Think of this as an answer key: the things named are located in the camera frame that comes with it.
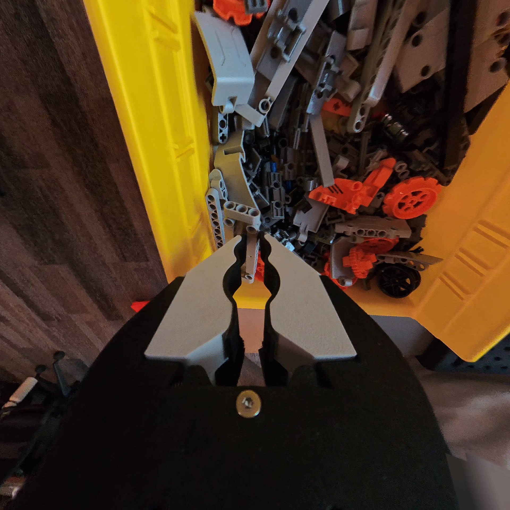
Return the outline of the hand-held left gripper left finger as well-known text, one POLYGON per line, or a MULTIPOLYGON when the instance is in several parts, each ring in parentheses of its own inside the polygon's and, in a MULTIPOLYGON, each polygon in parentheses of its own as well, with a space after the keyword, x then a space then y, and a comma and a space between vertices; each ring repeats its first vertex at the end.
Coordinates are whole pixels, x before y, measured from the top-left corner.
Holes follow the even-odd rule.
POLYGON ((240 375, 244 341, 237 304, 244 236, 235 236, 190 270, 145 350, 151 360, 199 365, 207 375, 240 375))

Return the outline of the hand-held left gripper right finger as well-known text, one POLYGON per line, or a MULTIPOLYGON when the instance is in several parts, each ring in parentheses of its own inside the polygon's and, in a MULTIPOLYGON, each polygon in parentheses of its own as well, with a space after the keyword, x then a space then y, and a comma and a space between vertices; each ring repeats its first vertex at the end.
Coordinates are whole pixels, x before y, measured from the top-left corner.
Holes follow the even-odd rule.
POLYGON ((261 239, 265 305, 260 359, 264 375, 356 357, 321 275, 269 234, 261 239))

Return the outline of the thin light grey toy beam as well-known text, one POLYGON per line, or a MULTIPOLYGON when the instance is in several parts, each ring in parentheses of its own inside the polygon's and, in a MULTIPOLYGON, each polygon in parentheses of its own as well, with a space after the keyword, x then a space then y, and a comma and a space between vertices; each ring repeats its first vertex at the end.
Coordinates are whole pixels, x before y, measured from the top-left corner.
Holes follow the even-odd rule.
POLYGON ((260 240, 257 233, 246 234, 246 256, 245 262, 241 266, 241 278, 247 284, 252 284, 255 280, 260 240))

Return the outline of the pile of toy building parts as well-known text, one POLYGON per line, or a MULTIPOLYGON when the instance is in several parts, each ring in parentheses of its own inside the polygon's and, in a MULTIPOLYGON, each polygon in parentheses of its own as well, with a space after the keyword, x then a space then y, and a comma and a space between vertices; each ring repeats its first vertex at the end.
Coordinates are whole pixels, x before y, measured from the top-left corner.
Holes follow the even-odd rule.
MULTIPOLYGON (((219 17, 213 1, 196 11, 219 17)), ((212 105, 206 204, 216 249, 247 233, 261 245, 267 233, 343 290, 377 286, 383 263, 421 274, 440 262, 419 246, 435 204, 404 220, 383 201, 412 177, 451 184, 509 82, 509 1, 271 1, 236 26, 255 80, 232 113, 212 105), (391 176, 356 213, 309 198, 336 178, 364 182, 387 158, 391 176), (376 254, 366 278, 342 265, 354 246, 376 254)), ((210 63, 208 72, 212 99, 210 63)), ((255 281, 264 280, 260 250, 255 281)))

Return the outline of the yellow plastic bin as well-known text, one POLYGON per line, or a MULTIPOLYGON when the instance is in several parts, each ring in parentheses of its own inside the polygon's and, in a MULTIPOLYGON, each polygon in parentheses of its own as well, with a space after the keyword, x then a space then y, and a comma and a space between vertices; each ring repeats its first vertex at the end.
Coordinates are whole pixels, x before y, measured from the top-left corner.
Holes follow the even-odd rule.
MULTIPOLYGON (((213 252, 208 60, 194 1, 84 1, 168 282, 213 252)), ((509 333, 509 87, 431 209, 424 252, 443 259, 409 297, 346 291, 369 315, 419 322, 466 361, 509 333)))

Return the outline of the orange toy gear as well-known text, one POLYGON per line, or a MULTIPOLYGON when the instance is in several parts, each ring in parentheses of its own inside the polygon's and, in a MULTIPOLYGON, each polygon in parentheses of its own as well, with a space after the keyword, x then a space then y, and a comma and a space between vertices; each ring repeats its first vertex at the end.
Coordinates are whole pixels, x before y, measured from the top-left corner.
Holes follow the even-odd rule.
POLYGON ((376 261, 376 254, 360 246, 354 246, 349 250, 348 255, 342 258, 342 265, 351 268, 356 278, 366 278, 376 261))

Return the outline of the black toy wheel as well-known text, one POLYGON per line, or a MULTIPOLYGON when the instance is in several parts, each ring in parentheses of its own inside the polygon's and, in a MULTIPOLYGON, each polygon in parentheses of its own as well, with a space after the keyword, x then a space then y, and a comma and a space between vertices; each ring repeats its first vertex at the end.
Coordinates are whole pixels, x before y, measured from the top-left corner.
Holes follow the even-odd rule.
POLYGON ((403 264, 378 265, 376 280, 379 290, 392 298, 405 298, 421 284, 421 274, 403 264))

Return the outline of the orange toy panel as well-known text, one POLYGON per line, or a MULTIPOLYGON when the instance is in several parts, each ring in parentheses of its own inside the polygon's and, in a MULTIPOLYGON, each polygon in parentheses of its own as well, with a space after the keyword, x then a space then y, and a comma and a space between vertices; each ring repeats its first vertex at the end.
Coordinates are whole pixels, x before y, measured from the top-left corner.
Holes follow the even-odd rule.
POLYGON ((359 207, 371 204, 391 176, 395 165, 395 158, 384 159, 364 182, 336 178, 332 186, 319 186, 310 191, 309 198, 354 214, 359 207))

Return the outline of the orange toy wheel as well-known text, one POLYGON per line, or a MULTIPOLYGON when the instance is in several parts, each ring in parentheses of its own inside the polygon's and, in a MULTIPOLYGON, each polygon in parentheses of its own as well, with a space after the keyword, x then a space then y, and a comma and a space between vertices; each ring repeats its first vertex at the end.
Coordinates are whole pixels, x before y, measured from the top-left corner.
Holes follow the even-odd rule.
POLYGON ((260 19, 269 9, 271 1, 213 1, 213 10, 226 21, 246 26, 252 18, 260 19))
POLYGON ((443 187, 432 177, 412 177, 394 186, 385 196, 383 212, 397 219, 425 214, 437 201, 443 187))

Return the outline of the black studded foam mat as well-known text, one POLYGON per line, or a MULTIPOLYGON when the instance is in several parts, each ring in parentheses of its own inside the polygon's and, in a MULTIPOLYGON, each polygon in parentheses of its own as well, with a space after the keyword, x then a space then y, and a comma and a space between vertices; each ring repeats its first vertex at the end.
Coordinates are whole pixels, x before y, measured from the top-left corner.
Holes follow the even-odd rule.
POLYGON ((439 339, 434 339, 416 359, 424 368, 435 372, 509 376, 509 335, 474 362, 461 359, 439 339))

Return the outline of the light grey curved toy panel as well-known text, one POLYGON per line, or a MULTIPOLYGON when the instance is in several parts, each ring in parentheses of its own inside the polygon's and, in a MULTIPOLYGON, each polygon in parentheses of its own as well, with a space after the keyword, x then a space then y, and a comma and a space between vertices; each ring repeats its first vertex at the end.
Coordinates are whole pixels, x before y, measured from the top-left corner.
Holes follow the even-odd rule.
POLYGON ((247 104, 254 86, 252 61, 241 30, 210 12, 194 12, 214 77, 212 105, 232 113, 247 104))

